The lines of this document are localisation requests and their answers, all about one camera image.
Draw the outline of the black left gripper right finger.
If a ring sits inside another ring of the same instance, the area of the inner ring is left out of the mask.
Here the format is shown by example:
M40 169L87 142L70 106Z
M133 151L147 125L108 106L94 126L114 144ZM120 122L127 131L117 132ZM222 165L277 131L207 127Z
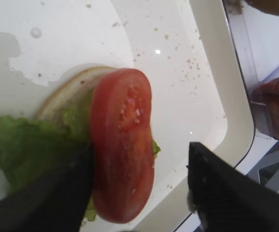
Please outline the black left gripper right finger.
M223 161L200 142L188 152L188 207L205 232L279 232L279 194Z

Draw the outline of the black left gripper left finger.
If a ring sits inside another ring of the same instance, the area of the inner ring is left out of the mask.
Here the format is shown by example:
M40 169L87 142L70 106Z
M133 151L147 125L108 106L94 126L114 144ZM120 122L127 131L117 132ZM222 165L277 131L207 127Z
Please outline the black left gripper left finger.
M78 232L93 179L93 146L82 145L53 171L0 200L0 232Z

